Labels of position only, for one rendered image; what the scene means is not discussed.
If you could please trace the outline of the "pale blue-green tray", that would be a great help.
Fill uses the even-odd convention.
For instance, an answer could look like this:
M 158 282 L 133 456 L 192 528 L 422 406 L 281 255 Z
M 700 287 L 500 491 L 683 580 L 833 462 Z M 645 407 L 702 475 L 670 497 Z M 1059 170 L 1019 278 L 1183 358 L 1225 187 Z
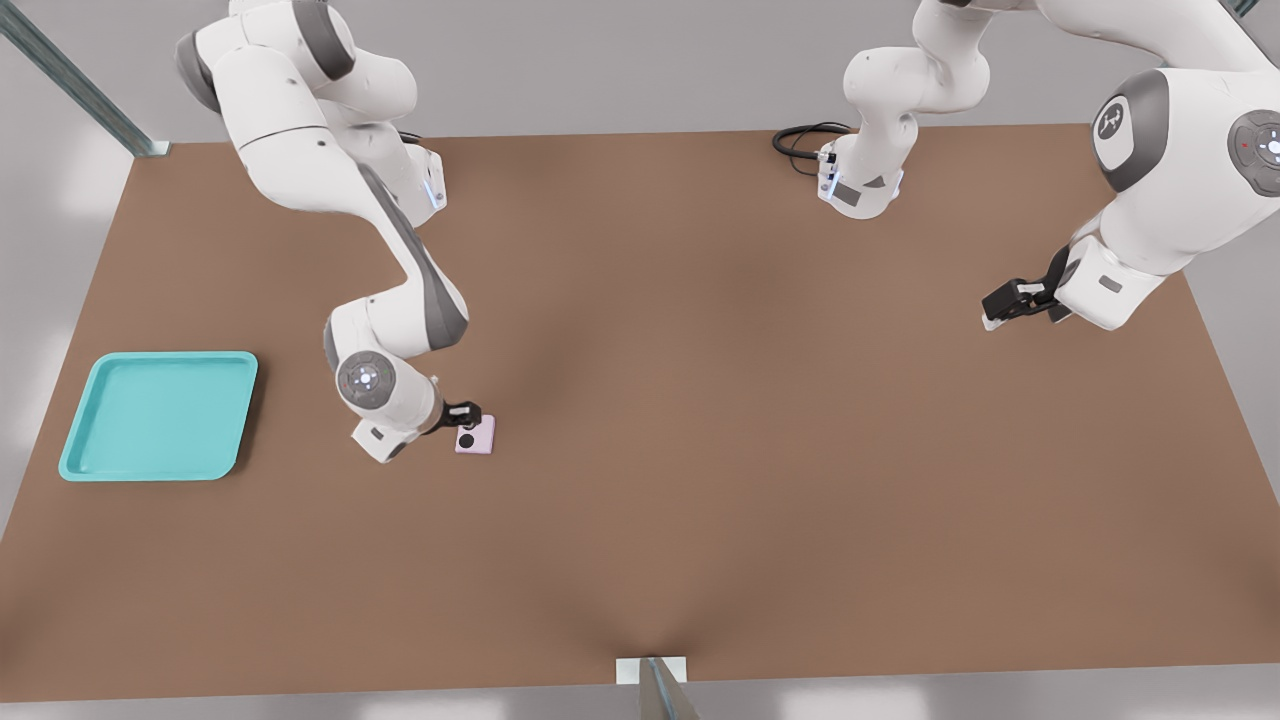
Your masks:
M 91 368 L 58 465 L 69 482 L 216 480 L 236 465 L 259 360 L 113 352 Z

